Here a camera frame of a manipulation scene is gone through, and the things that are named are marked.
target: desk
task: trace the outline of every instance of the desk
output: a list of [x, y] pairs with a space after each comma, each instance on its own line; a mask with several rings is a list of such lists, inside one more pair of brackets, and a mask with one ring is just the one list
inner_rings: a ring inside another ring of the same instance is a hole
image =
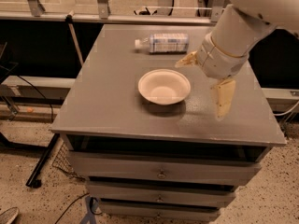
[[215, 119], [210, 80], [197, 67], [178, 70], [192, 85], [181, 103], [159, 106], [139, 94], [145, 73], [176, 69], [184, 55], [138, 53], [135, 39], [188, 33], [193, 51], [210, 29], [104, 25], [52, 125], [103, 212], [213, 220], [234, 190], [257, 174], [263, 156], [285, 145], [248, 63], [235, 77], [231, 112], [223, 120]]

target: robotic arm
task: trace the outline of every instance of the robotic arm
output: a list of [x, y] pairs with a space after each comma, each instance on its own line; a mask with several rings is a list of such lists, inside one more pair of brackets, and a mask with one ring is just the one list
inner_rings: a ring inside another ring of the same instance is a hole
[[232, 4], [226, 7], [199, 49], [176, 64], [176, 67], [198, 65], [208, 77], [219, 81], [213, 87], [218, 93], [219, 117], [229, 111], [235, 92], [233, 77], [248, 59], [255, 44], [278, 26], [299, 29], [299, 0], [230, 1]]

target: bottle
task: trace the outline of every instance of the bottle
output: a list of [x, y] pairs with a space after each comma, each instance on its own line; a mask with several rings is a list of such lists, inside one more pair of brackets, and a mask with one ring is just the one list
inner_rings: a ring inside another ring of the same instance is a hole
[[153, 34], [135, 40], [135, 49], [147, 49], [153, 53], [186, 53], [189, 45], [188, 34]]

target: bowl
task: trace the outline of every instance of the bowl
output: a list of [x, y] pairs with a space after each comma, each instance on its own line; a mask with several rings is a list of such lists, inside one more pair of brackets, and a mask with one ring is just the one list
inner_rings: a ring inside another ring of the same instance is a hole
[[189, 95], [191, 86], [181, 73], [158, 69], [140, 78], [138, 89], [148, 101], [158, 105], [171, 105], [183, 101]]

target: drawer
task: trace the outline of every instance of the drawer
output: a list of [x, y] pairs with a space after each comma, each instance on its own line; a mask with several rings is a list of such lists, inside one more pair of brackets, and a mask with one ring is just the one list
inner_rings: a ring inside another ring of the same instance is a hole
[[213, 221], [220, 215], [220, 211], [218, 210], [196, 207], [179, 208], [167, 205], [114, 202], [100, 202], [99, 206], [102, 212], [113, 215], [185, 219], [205, 222]]
[[103, 176], [220, 185], [246, 185], [260, 164], [241, 161], [199, 161], [147, 156], [69, 152], [68, 160], [82, 176]]
[[155, 185], [113, 182], [87, 182], [91, 196], [111, 200], [138, 201], [147, 203], [173, 203], [194, 206], [225, 207], [235, 194], [229, 191], [180, 187], [179, 185]]

